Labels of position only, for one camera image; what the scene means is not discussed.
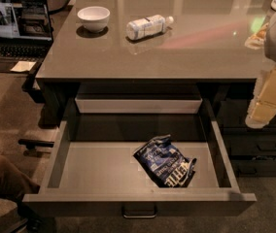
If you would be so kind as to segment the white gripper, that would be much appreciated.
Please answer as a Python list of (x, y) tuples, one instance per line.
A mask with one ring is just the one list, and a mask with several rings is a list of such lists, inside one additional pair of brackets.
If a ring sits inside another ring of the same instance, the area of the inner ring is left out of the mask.
[(276, 66), (270, 71), (257, 101), (252, 100), (245, 123), (253, 129), (261, 129), (276, 116)]

